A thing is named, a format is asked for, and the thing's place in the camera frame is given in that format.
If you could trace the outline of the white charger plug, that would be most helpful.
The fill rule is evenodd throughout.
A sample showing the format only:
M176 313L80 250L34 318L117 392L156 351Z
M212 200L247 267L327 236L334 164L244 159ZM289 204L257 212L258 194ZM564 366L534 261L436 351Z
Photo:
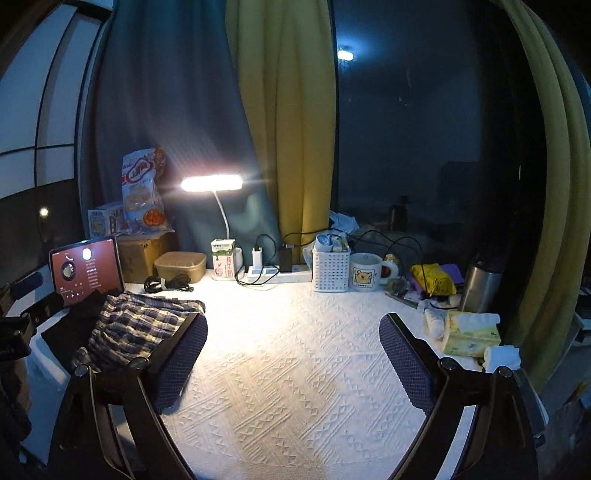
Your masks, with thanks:
M254 270L263 269L263 248L254 246L252 248L252 267Z

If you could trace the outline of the white lotion bottle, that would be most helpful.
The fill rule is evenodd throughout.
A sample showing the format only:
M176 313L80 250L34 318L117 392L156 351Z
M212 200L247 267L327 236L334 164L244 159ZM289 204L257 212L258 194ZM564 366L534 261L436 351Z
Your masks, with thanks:
M442 310L426 308L424 317L429 335L435 340L441 340L445 334L445 313Z

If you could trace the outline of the teal curtain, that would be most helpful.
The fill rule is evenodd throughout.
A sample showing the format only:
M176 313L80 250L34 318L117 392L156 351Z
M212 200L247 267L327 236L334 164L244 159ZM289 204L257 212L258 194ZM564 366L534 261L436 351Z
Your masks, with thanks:
M266 258L280 246L232 64L221 1L118 1L99 43L80 156L84 208L122 197L122 158L160 148L165 214L184 251L208 252L225 237L213 195L187 193L184 177L239 174L219 192L230 238Z

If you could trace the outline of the white plastic basket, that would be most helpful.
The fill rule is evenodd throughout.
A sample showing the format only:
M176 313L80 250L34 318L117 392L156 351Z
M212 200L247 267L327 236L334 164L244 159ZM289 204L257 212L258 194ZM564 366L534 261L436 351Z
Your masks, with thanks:
M349 257L346 239L335 233L315 237L312 249L312 289L319 293L342 293L349 288Z

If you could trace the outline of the white desk lamp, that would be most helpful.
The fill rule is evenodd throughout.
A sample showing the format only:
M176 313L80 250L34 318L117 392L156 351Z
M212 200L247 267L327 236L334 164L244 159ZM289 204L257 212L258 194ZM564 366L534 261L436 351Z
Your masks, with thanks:
M229 238L230 228L228 216L226 216L221 199L219 199L219 192L239 191L242 190L243 180L239 174L212 174L212 175L197 175L184 177L180 183L180 188L187 193L205 193L209 192L213 195L221 218L223 220L225 237Z

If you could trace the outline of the yellow snack bag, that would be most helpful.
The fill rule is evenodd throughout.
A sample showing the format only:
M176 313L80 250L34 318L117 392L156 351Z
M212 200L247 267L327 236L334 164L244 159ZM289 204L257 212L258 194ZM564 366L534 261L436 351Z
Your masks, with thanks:
M429 296L451 296L457 293L454 280L439 264L415 264L410 271Z

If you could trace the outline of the white power strip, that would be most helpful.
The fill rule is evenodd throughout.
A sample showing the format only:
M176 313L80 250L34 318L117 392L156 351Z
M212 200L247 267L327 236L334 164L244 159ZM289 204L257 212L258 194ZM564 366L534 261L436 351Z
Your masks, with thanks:
M301 265L293 272L280 272L276 266L266 266L262 269L250 266L239 280L250 285L311 282L311 271Z

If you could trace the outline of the black charger adapter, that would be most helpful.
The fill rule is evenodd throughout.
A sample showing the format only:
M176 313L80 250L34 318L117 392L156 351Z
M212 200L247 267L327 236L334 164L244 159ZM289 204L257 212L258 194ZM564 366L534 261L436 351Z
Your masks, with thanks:
M277 253L277 262L279 263L280 273L290 273L293 271L293 249L287 246L281 246Z

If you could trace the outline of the plaid pants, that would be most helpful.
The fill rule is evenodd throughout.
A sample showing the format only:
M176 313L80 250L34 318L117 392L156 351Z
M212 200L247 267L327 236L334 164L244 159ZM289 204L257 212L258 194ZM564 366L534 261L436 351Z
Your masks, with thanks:
M95 372L117 371L136 357L149 357L189 315L204 312L204 302L198 300L130 292L108 295L87 343L73 353L70 365L86 364Z

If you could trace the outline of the steel tumbler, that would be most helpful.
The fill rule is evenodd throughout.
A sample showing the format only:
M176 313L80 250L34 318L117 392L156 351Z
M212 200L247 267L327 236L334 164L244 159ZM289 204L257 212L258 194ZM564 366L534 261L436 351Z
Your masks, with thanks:
M467 271L460 310L473 313L488 311L497 293L503 269L499 264L477 261Z

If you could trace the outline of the cardboard box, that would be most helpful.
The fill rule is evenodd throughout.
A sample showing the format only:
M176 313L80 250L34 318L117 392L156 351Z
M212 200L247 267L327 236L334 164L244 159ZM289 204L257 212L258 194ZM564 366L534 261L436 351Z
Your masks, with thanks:
M154 262L157 258L178 249L174 232L121 235L116 242L126 283L143 283L148 276L155 275Z

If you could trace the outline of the green white milk carton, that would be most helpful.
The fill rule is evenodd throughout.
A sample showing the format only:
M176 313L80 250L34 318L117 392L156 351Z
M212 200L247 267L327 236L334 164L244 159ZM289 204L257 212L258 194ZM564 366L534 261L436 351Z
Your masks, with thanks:
M211 241L212 269L216 277L235 277L235 239L214 239Z

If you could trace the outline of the tan lidded box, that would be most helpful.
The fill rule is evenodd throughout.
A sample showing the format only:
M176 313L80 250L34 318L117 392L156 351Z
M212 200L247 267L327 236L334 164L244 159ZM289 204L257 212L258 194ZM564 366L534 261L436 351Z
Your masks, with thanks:
M154 267L158 276L165 280L184 274L190 283L197 283L205 274L206 256L200 252L170 251L160 255Z

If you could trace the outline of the white bear mug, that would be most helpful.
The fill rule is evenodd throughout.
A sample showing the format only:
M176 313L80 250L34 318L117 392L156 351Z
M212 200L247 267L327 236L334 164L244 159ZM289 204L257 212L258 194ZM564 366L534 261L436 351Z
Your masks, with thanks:
M398 278L400 273L396 262L373 253L353 253L349 257L349 288L356 291L375 291Z

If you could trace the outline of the rolled white towel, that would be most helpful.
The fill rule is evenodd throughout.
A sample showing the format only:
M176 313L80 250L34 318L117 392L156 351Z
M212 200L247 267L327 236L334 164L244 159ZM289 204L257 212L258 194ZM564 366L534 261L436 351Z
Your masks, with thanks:
M488 347L484 351L484 369L493 373L498 367L505 366L511 370L521 368L519 349L513 345Z

